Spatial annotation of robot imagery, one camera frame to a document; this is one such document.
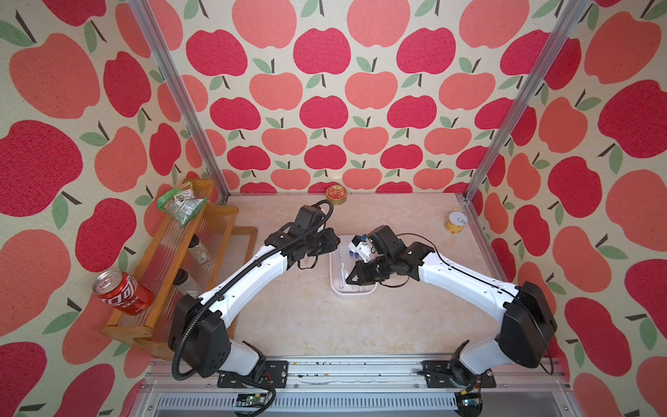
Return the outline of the white rectangular tray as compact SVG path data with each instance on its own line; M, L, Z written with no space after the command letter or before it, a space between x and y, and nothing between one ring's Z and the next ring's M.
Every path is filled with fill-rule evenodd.
M357 261L369 262L377 257L373 246L362 236L340 236L337 250L328 256L330 285L339 297L371 295L378 288L377 283L360 286L348 284L346 281Z

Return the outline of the white wipe cloth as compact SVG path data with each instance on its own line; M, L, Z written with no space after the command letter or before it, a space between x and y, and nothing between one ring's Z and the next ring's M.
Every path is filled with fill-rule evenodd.
M343 263L340 267L340 286L344 288L347 286L347 278L350 276L350 273L354 269L354 264L350 265Z

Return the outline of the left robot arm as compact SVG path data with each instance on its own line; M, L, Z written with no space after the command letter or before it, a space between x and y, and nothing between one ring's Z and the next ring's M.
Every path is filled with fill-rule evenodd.
M215 288L177 303L168 347L174 352L171 373L185 381L218 372L260 382L265 355L247 342L229 336L228 327L242 309L271 281L306 257L337 250L340 238L326 226L335 206L328 200L302 206L295 220L267 237L258 252Z

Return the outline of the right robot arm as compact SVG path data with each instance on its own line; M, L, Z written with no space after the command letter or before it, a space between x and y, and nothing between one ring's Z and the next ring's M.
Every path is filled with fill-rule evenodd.
M539 286L484 276L419 242L406 246L397 241L391 248L378 250L355 237L348 249L355 257L346 278L350 285L368 286L392 275L407 276L460 297L500 323L500 329L488 337L462 342L457 348L445 372L454 384L470 385L487 370L507 364L538 368L551 354L549 346L558 326Z

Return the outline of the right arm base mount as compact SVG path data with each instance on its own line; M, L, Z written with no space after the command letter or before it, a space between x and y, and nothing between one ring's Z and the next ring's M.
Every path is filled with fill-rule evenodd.
M495 389L497 387L493 372L487 370L481 375L475 375L458 361L453 365L450 361L422 361L421 370L417 375L422 376L429 389L458 389L471 391L481 389Z

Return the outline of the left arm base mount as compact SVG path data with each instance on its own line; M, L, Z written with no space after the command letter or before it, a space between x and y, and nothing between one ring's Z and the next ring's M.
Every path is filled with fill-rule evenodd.
M260 361L249 375L239 377L234 373L220 371L217 387L219 389L251 389L254 385L246 383L243 379L252 381L255 385L261 385L261 389L272 387L273 389L284 389L288 380L288 361Z

